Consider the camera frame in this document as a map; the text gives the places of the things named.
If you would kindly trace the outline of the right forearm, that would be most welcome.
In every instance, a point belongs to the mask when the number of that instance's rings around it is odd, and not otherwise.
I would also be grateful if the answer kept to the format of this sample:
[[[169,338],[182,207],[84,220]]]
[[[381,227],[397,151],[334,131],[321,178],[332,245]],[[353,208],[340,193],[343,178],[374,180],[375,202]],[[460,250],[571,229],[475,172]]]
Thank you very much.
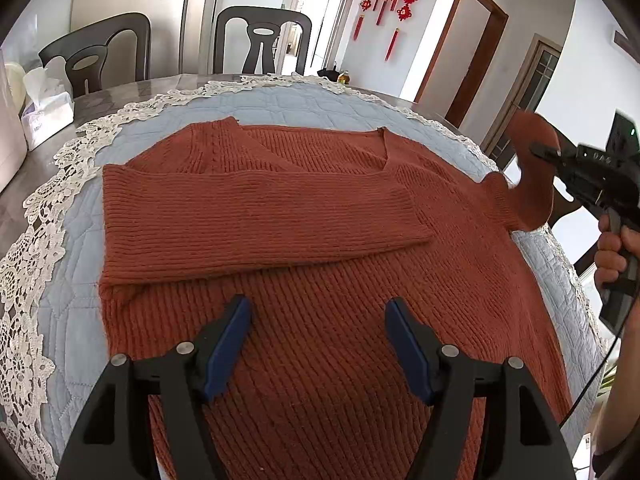
[[[624,331],[616,377],[598,421],[596,452],[601,455],[621,444],[639,419],[639,327]]]

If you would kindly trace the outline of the right hand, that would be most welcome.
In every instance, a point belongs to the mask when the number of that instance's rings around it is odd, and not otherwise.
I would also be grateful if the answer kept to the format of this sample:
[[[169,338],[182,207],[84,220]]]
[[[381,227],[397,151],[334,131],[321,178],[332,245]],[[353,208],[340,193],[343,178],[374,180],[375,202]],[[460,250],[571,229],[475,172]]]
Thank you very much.
[[[623,226],[620,232],[615,234],[610,227],[610,218],[607,214],[600,218],[599,229],[601,235],[594,256],[597,268],[594,282],[597,289],[603,290],[606,284],[615,282],[627,269],[627,259],[623,256],[624,249],[639,258],[640,234],[629,229],[628,226]]]

